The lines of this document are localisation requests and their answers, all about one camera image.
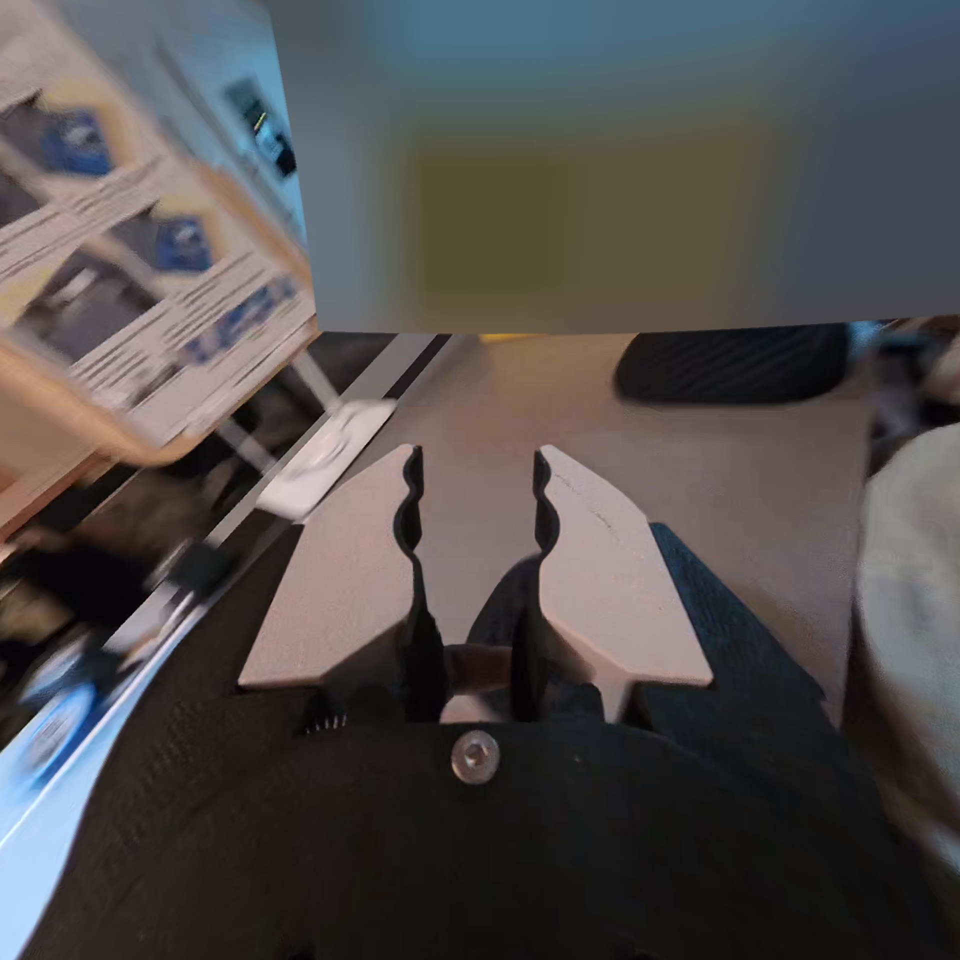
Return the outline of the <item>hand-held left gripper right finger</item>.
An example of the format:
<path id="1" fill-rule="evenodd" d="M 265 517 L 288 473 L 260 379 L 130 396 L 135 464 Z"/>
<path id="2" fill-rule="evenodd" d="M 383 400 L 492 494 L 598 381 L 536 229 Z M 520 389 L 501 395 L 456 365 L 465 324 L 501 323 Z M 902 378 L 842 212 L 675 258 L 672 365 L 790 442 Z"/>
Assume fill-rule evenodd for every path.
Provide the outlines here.
<path id="1" fill-rule="evenodd" d="M 714 672 L 646 514 L 558 447 L 537 453 L 558 522 L 543 548 L 538 603 L 559 662 L 601 694 L 638 683 L 709 688 Z"/>

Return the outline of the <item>black round pad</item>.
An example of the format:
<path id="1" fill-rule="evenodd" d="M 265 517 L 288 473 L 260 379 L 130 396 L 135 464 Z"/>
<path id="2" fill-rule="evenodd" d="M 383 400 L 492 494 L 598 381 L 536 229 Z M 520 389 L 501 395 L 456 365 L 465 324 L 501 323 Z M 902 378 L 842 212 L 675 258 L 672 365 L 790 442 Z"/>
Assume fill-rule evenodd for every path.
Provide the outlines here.
<path id="1" fill-rule="evenodd" d="M 637 334 L 613 374 L 631 402 L 767 406 L 806 402 L 847 375 L 845 323 Z"/>

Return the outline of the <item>white flat card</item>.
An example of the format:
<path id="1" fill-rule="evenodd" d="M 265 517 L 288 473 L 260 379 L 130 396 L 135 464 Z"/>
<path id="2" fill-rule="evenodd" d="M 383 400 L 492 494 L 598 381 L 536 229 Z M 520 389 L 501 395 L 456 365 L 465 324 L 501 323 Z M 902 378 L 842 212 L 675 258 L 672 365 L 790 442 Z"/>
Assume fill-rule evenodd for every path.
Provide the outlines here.
<path id="1" fill-rule="evenodd" d="M 342 404 L 259 494 L 256 509 L 288 522 L 303 522 L 376 437 L 396 406 L 393 399 Z"/>

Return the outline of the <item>black wall device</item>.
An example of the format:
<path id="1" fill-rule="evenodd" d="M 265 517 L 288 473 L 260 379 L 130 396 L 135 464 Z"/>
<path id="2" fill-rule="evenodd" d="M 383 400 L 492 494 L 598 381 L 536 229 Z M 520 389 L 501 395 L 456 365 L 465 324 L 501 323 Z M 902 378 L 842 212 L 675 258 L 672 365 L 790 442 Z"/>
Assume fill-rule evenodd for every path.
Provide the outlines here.
<path id="1" fill-rule="evenodd" d="M 225 88 L 224 96 L 244 124 L 259 157 L 280 180 L 292 177 L 297 172 L 297 162 L 288 133 L 276 112 L 264 101 L 256 81 L 236 80 Z"/>

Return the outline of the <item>person's left hand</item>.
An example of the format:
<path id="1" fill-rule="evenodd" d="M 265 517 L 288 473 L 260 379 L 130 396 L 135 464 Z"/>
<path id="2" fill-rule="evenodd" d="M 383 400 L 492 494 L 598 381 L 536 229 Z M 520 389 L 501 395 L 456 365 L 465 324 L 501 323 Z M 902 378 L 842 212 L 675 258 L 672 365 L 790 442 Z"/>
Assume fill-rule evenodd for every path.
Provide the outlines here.
<path id="1" fill-rule="evenodd" d="M 443 647 L 448 697 L 508 690 L 512 682 L 512 648 L 488 644 Z"/>

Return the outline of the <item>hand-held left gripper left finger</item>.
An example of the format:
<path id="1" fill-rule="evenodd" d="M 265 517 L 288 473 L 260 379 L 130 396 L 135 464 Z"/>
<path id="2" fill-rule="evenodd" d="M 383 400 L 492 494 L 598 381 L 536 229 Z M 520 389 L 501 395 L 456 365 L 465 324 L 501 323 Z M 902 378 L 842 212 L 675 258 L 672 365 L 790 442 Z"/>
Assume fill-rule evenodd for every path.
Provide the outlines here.
<path id="1" fill-rule="evenodd" d="M 403 443 L 313 511 L 241 668 L 240 690 L 399 684 L 419 537 L 403 533 L 402 519 L 417 508 L 422 466 L 421 448 Z"/>

